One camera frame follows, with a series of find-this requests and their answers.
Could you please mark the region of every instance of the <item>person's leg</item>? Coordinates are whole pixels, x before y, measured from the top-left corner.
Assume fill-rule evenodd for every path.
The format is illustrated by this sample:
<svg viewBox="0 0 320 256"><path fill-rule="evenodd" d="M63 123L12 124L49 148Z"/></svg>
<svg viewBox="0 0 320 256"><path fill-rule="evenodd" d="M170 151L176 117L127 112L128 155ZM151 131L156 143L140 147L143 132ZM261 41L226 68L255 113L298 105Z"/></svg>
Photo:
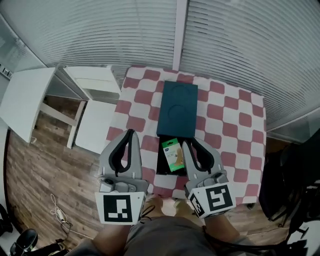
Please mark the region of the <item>person's leg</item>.
<svg viewBox="0 0 320 256"><path fill-rule="evenodd" d="M191 209L186 200L177 199L177 201L174 203L174 207L176 209L175 217L184 217L199 227L204 225L199 217L193 214L194 210Z"/></svg>
<svg viewBox="0 0 320 256"><path fill-rule="evenodd" d="M151 211L146 215L147 217L152 218L152 217L165 216L161 210L163 203L164 202L162 201L162 198L160 196L152 195L149 199L148 198L146 199L146 202L143 207L143 212L145 212L145 210L147 212L148 211L147 208L150 207L149 209L151 209L151 206L154 206L153 211Z"/></svg>

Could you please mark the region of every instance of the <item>red and white checkered tablecloth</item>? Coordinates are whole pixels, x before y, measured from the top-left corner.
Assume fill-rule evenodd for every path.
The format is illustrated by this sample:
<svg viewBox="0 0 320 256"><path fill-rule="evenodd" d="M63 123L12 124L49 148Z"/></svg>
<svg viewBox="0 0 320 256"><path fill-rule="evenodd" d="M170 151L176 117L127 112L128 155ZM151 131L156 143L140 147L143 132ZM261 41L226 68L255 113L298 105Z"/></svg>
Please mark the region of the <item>red and white checkered tablecloth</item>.
<svg viewBox="0 0 320 256"><path fill-rule="evenodd" d="M236 203L255 203L260 192L266 149L264 97L221 81L165 68L132 66L111 121L107 142L127 129L140 141L143 178L150 193L185 198L187 177L156 174L157 125L164 81L198 85L195 137L221 154Z"/></svg>

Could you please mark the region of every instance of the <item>wooden floor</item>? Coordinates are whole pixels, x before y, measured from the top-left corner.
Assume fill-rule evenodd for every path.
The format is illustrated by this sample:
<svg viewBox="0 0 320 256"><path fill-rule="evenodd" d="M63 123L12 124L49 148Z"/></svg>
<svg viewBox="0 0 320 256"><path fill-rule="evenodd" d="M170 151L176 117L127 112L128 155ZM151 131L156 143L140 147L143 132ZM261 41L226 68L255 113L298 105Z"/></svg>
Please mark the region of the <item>wooden floor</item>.
<svg viewBox="0 0 320 256"><path fill-rule="evenodd" d="M79 101L48 97L47 104L74 118ZM98 155L76 146L67 148L69 132L67 124L40 114L32 134L34 144L26 144L10 133L6 163L9 208L22 229L37 230L37 247L65 235L55 215L50 214L55 207L51 193L73 230L94 237L103 228L95 202ZM252 210L241 205L226 215L241 234L257 245L276 244L287 236L288 228L269 222L259 204ZM74 248L82 238L70 233L65 244Z"/></svg>

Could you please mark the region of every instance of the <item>table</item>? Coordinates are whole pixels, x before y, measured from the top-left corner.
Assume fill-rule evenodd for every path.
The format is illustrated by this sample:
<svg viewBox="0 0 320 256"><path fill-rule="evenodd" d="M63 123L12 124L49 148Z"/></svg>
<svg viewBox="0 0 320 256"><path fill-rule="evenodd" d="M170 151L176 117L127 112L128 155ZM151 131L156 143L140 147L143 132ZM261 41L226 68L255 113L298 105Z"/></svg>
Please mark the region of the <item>table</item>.
<svg viewBox="0 0 320 256"><path fill-rule="evenodd" d="M156 174L164 81L198 85L195 136L219 151L236 203L255 203L265 162L266 109L264 97L249 90L191 73L132 66L123 81L107 142L127 129L136 130L143 178L150 182L148 192L185 198L187 177Z"/></svg>
<svg viewBox="0 0 320 256"><path fill-rule="evenodd" d="M79 125L75 144L100 155L106 146L106 137L115 109L115 104L89 100Z"/></svg>
<svg viewBox="0 0 320 256"><path fill-rule="evenodd" d="M55 71L56 68L51 67L15 72L4 93L0 117L23 140L30 143L39 111L42 111L72 126L67 142L68 148L71 148L85 101L80 103L75 119L44 104Z"/></svg>

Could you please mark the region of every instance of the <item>green product package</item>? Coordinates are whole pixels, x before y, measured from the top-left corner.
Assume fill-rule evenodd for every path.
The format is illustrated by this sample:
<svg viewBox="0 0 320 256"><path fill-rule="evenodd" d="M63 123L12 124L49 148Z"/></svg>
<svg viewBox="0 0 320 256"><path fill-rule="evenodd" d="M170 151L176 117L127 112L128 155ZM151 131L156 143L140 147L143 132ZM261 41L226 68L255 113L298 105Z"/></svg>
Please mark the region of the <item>green product package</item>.
<svg viewBox="0 0 320 256"><path fill-rule="evenodd" d="M182 149L177 138L163 142L162 147L171 172L185 167Z"/></svg>

